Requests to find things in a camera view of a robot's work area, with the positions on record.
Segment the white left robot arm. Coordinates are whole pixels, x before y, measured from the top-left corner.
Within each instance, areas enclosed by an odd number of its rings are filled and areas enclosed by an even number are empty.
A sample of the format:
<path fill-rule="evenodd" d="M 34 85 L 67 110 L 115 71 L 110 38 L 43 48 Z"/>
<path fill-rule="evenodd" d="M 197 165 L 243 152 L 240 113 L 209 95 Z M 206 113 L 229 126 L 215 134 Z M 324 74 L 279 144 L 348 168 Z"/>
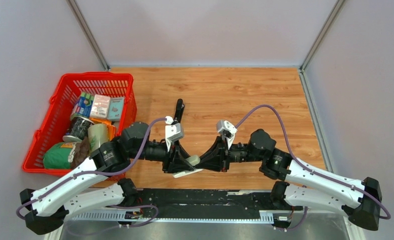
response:
<path fill-rule="evenodd" d="M 29 230 L 45 235 L 90 210 L 106 206 L 135 208 L 138 191 L 130 178 L 121 178 L 101 190 L 83 191 L 124 174 L 137 160 L 172 160 L 176 143 L 183 137 L 181 123 L 169 116 L 157 118 L 150 124 L 134 122 L 57 181 L 38 190 L 21 191 L 22 205 L 16 214 Z"/>

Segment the black stapler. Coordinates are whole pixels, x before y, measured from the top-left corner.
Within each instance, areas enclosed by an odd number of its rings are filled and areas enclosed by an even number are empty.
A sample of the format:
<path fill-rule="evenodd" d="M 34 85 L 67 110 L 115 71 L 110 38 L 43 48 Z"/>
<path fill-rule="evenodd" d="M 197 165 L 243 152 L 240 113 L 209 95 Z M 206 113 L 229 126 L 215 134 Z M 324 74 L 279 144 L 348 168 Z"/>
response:
<path fill-rule="evenodd" d="M 179 98 L 176 102 L 176 106 L 175 106 L 175 112 L 174 112 L 174 121 L 177 123 L 180 123 L 183 117 L 183 113 L 184 113 L 184 109 L 185 109 L 185 104 L 182 98 Z"/>

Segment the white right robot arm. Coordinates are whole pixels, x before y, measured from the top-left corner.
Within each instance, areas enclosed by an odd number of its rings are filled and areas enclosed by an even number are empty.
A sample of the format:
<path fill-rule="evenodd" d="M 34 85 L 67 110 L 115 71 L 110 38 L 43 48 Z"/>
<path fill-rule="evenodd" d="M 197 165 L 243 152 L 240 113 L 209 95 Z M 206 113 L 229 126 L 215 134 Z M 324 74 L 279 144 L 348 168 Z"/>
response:
<path fill-rule="evenodd" d="M 346 216 L 362 229 L 379 229 L 382 193 L 378 180 L 348 178 L 312 166 L 277 148 L 277 142 L 263 129 L 254 131 L 248 143 L 238 144 L 232 143 L 234 134 L 229 130 L 219 133 L 200 156 L 198 169 L 226 172 L 231 163 L 261 162 L 259 171 L 275 180 L 270 195 L 274 208 L 319 208 Z"/>

